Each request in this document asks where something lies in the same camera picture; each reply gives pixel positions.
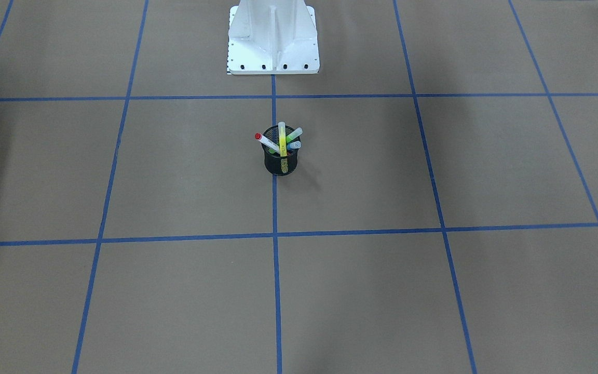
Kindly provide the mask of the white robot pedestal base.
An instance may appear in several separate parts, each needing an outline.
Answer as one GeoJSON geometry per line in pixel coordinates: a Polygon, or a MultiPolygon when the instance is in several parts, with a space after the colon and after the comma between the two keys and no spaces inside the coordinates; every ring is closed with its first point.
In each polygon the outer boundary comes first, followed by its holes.
{"type": "Polygon", "coordinates": [[[316,12],[304,1],[240,1],[228,21],[228,74],[319,73],[316,12]]]}

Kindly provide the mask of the green highlighter pen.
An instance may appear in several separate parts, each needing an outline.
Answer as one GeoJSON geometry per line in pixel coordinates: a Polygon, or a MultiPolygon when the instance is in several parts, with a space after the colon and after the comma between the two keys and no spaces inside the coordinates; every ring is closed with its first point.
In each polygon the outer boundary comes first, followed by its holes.
{"type": "Polygon", "coordinates": [[[290,134],[286,135],[286,142],[288,144],[294,142],[297,138],[299,138],[301,136],[302,133],[303,133],[303,130],[301,127],[293,130],[290,134]]]}

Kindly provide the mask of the black mesh pen cup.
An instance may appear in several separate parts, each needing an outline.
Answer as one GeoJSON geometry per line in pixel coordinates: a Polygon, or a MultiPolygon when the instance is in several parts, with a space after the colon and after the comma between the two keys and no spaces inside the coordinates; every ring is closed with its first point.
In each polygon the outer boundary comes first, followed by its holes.
{"type": "MultiPolygon", "coordinates": [[[[271,126],[261,136],[268,138],[268,140],[278,145],[278,126],[271,126]]],[[[264,166],[268,172],[278,177],[283,177],[294,172],[297,167],[299,149],[290,149],[288,144],[287,156],[282,157],[261,140],[260,143],[264,152],[264,166]]]]}

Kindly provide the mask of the red and white marker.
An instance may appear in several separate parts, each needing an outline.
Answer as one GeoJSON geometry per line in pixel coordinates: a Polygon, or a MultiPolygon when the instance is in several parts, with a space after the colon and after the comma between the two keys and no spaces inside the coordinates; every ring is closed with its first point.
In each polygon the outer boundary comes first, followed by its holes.
{"type": "Polygon", "coordinates": [[[280,147],[278,144],[267,138],[266,136],[262,135],[261,133],[256,133],[254,135],[255,139],[258,140],[264,147],[266,147],[266,151],[269,154],[277,154],[280,155],[280,147]]]}

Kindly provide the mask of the blue highlighter pen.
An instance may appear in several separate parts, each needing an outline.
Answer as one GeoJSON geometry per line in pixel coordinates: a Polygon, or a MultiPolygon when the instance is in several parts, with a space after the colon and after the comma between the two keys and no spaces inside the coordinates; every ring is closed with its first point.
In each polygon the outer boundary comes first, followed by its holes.
{"type": "Polygon", "coordinates": [[[302,143],[300,141],[294,141],[294,142],[290,142],[289,144],[287,144],[287,149],[289,149],[289,151],[296,151],[297,149],[300,149],[302,147],[302,143]]]}

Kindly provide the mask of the yellow highlighter pen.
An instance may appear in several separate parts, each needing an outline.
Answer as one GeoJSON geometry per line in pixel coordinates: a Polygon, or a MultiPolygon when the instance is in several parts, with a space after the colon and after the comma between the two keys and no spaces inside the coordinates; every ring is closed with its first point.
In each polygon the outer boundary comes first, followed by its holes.
{"type": "Polygon", "coordinates": [[[278,140],[279,140],[280,158],[281,158],[280,159],[281,174],[285,175],[285,173],[289,172],[285,122],[278,123],[278,140]]]}

